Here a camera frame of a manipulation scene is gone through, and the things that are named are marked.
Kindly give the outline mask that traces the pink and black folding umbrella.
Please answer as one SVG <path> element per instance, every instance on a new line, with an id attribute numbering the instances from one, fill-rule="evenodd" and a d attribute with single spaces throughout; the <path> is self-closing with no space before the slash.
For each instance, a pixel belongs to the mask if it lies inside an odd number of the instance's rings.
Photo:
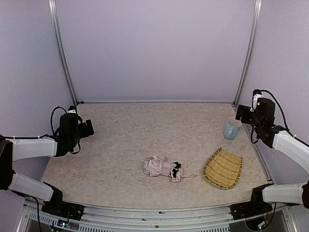
<path id="1" fill-rule="evenodd" d="M 181 182 L 182 179 L 197 177 L 197 174 L 185 172 L 179 162 L 168 162 L 161 155 L 147 157 L 143 161 L 143 172 L 150 177 L 169 177 L 173 183 Z"/>

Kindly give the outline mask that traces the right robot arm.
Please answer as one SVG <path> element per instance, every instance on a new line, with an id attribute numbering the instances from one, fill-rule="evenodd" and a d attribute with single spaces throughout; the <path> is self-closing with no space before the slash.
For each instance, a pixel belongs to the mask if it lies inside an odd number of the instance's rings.
<path id="1" fill-rule="evenodd" d="M 262 94 L 253 95 L 251 106 L 240 105 L 236 119 L 251 126 L 251 133 L 257 141 L 262 141 L 269 148 L 277 150 L 305 171 L 309 170 L 309 147 L 296 136 L 291 135 L 287 126 L 275 125 L 275 103 Z M 257 215 L 272 210 L 272 203 L 309 206 L 309 184 L 265 184 L 252 189 L 248 202 L 234 205 L 240 214 Z"/>

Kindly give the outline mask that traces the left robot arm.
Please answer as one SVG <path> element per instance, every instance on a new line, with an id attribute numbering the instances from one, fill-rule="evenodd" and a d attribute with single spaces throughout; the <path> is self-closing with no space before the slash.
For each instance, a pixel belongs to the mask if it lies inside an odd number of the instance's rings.
<path id="1" fill-rule="evenodd" d="M 83 206 L 63 201 L 58 188 L 13 170 L 13 162 L 39 157 L 62 157 L 68 153 L 78 154 L 80 140 L 94 135 L 91 120 L 83 121 L 77 113 L 65 113 L 60 117 L 59 128 L 52 135 L 37 137 L 0 138 L 0 188 L 43 201 L 42 210 L 64 217 L 81 215 Z"/>

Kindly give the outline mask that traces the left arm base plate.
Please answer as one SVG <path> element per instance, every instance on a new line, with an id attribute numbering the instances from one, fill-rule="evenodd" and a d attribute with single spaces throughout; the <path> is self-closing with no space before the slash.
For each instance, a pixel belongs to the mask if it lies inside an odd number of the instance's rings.
<path id="1" fill-rule="evenodd" d="M 62 218 L 80 221 L 84 212 L 84 206 L 69 202 L 44 202 L 42 211 Z"/>

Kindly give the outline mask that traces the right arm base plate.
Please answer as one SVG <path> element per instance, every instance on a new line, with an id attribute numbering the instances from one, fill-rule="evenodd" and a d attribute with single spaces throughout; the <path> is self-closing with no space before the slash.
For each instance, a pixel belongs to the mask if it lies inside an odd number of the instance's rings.
<path id="1" fill-rule="evenodd" d="M 273 208 L 269 203 L 243 202 L 231 205 L 230 210 L 233 220 L 238 220 L 271 212 Z"/>

